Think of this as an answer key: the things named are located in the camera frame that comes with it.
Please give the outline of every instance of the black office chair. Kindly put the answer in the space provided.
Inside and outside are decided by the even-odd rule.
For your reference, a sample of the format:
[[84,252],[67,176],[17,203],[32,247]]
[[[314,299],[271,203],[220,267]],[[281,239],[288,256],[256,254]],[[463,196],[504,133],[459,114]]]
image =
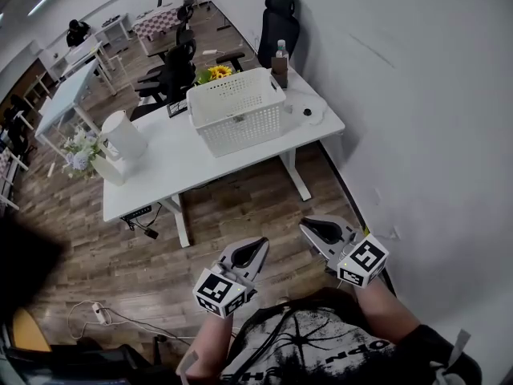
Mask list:
[[178,103],[185,99],[187,91],[196,80],[196,66],[192,62],[195,53],[196,40],[190,38],[167,53],[165,68],[156,81],[135,86],[135,91],[140,97],[153,97],[156,102],[136,107],[131,114],[131,121],[166,104]]
[[[296,0],[265,0],[262,36],[258,49],[258,61],[262,67],[271,67],[271,58],[276,56],[278,40],[285,40],[287,51],[292,56],[299,39],[300,26],[293,17]],[[228,53],[216,59],[217,64],[231,62],[237,71],[243,71],[239,59],[245,57],[242,52]]]
[[183,5],[178,9],[178,12],[176,13],[176,17],[178,20],[180,20],[180,25],[178,26],[178,30],[176,31],[176,41],[178,42],[180,40],[180,34],[183,31],[189,30],[188,24],[189,20],[191,20],[192,15],[194,14],[194,8],[191,4],[189,5]]

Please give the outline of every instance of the person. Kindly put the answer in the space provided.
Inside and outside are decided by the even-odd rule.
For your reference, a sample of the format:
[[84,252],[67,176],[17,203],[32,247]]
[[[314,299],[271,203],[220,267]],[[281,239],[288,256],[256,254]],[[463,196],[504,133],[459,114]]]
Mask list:
[[86,22],[79,22],[77,20],[70,21],[70,29],[66,35],[68,47],[74,48],[80,46],[85,39],[91,35],[91,26]]
[[324,288],[258,310],[231,346],[233,315],[209,314],[182,360],[193,351],[198,357],[186,379],[250,385],[481,383],[478,364],[462,347],[422,325],[380,278],[356,290],[356,298]]

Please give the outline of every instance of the sunflower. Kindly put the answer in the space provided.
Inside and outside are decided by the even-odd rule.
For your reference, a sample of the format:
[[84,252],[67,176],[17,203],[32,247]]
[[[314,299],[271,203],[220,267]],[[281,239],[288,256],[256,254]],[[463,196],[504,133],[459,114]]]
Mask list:
[[212,80],[214,79],[222,79],[223,77],[228,77],[232,75],[232,69],[226,66],[215,66],[208,69],[212,73]]

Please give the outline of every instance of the plastic bottle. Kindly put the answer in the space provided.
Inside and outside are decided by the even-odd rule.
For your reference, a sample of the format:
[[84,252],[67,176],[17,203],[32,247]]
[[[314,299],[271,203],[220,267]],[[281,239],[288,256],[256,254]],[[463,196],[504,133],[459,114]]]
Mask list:
[[287,67],[289,67],[289,52],[287,51],[285,40],[278,40],[278,51],[276,52],[276,57],[285,57],[287,59]]

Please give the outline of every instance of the white table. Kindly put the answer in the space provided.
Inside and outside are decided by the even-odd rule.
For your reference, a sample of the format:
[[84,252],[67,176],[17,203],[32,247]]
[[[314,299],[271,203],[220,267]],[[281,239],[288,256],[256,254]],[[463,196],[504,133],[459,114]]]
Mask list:
[[75,110],[91,130],[93,130],[97,135],[100,134],[100,130],[93,122],[93,119],[79,105],[80,98],[87,89],[87,84],[92,77],[95,68],[99,68],[97,59],[86,64],[59,86],[59,89],[55,92],[54,98],[45,108],[41,121],[39,122],[38,129],[35,132],[36,139],[47,143],[64,159],[66,159],[66,155],[63,150],[51,143],[45,136],[45,133],[48,132],[51,126],[58,122],[68,111]]
[[107,87],[109,88],[111,94],[115,95],[116,90],[114,89],[114,87],[112,86],[112,83],[111,83],[111,81],[112,81],[111,73],[109,73],[107,67],[105,66],[105,63],[99,56],[99,53],[101,53],[105,57],[105,59],[107,59],[107,62],[109,64],[109,67],[111,68],[111,70],[115,70],[114,64],[108,58],[107,53],[105,52],[105,50],[102,47],[102,42],[98,42],[97,44],[95,44],[93,49],[91,51],[89,51],[89,53],[87,55],[82,57],[79,61],[76,61],[73,64],[69,64],[66,67],[66,69],[64,70],[62,77],[68,78],[69,75],[76,72],[81,66],[83,66],[87,60],[92,59],[93,57],[96,57],[97,65],[98,65],[98,73],[100,73],[100,75],[102,76],[102,78],[105,81],[105,84],[107,85]]
[[108,42],[108,36],[107,36],[106,32],[108,30],[110,30],[112,27],[119,26],[119,28],[123,32],[123,35],[125,36],[127,41],[130,41],[131,37],[128,35],[127,29],[125,28],[125,26],[123,24],[123,21],[124,21],[125,18],[127,18],[127,14],[126,13],[124,15],[122,15],[122,16],[119,16],[119,18],[117,20],[115,20],[114,22],[112,22],[110,24],[107,24],[105,27],[102,27],[101,30],[98,30],[95,33],[95,36],[98,36],[98,34],[104,34],[105,37],[107,38],[107,41],[106,41],[106,44],[107,44],[109,42]]
[[[189,111],[169,119],[163,107],[134,121],[148,147],[137,161],[121,159],[113,163],[124,175],[125,183],[118,187],[103,182],[103,220],[112,221],[159,202],[175,214],[180,243],[189,246],[180,194],[274,156],[280,156],[301,197],[308,200],[310,193],[295,168],[296,148],[341,133],[345,125],[295,71],[289,75],[285,93],[293,114],[284,113],[288,131],[283,136],[218,158],[192,126]],[[312,95],[311,104],[316,104],[312,109],[324,104],[324,119],[318,125],[297,125],[295,115],[309,106],[305,94]]]

